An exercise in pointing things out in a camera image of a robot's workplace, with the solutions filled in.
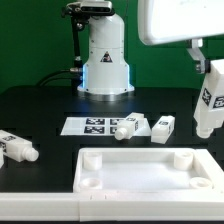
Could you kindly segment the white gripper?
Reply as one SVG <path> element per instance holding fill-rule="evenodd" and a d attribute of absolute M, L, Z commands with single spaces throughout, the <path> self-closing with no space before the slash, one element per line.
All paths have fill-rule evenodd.
<path fill-rule="evenodd" d="M 137 16 L 145 45 L 188 40 L 197 73 L 210 72 L 210 60 L 201 51 L 202 38 L 224 34 L 224 0 L 138 0 Z"/>

